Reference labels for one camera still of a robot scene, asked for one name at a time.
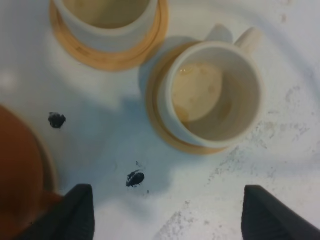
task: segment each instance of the white floor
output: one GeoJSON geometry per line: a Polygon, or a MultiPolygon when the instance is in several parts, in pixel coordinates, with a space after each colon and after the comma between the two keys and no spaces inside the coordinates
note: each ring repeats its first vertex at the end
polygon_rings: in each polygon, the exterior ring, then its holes
{"type": "Polygon", "coordinates": [[[0,0],[0,103],[46,140],[60,193],[93,186],[96,240],[241,240],[244,187],[252,184],[320,228],[320,1],[169,3],[167,40],[157,56],[109,73],[60,47],[49,0],[0,0]],[[253,55],[268,91],[260,124],[216,155],[166,145],[144,105],[155,62],[191,39],[234,42],[251,26],[265,33],[253,55]],[[61,130],[50,127],[49,112],[65,115],[61,130]],[[127,175],[138,169],[144,182],[127,188],[127,175]]]}

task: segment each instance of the white mug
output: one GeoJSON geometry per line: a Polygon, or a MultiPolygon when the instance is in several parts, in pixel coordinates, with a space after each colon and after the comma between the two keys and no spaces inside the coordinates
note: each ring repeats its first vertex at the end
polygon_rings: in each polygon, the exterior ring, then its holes
{"type": "Polygon", "coordinates": [[[261,37],[262,33],[258,29],[250,28],[235,45],[217,41],[198,43],[174,61],[161,82],[157,107],[165,127],[176,138],[194,146],[220,149],[240,142],[257,125],[266,93],[250,54],[256,49],[261,37]],[[196,130],[191,131],[177,115],[173,103],[173,86],[181,67],[198,63],[211,64],[220,69],[222,87],[212,112],[192,123],[196,130]]]}
{"type": "Polygon", "coordinates": [[[69,11],[63,0],[54,0],[54,3],[68,29],[81,43],[102,52],[123,52],[140,43],[149,32],[158,0],[150,0],[145,11],[134,22],[113,29],[99,28],[81,21],[69,11]]]}

